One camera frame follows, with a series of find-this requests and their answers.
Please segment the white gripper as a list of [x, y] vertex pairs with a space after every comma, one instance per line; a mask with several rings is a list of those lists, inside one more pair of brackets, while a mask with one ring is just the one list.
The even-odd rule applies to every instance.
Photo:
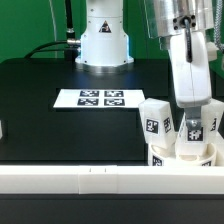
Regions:
[[170, 39], [170, 58], [176, 103], [186, 108], [185, 120], [189, 131], [200, 130], [201, 108], [211, 99], [211, 82], [206, 42], [202, 32], [192, 32], [192, 62], [186, 59], [186, 37], [182, 33]]

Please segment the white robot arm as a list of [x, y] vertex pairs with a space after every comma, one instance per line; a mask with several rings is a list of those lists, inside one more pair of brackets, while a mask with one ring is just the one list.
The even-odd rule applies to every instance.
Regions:
[[[209, 62], [224, 53], [221, 42], [223, 0], [143, 0], [148, 35], [169, 52], [177, 105], [190, 130], [202, 127], [210, 103]], [[131, 63], [129, 38], [123, 30], [123, 0], [86, 0], [87, 27], [81, 35], [83, 68], [96, 72]]]

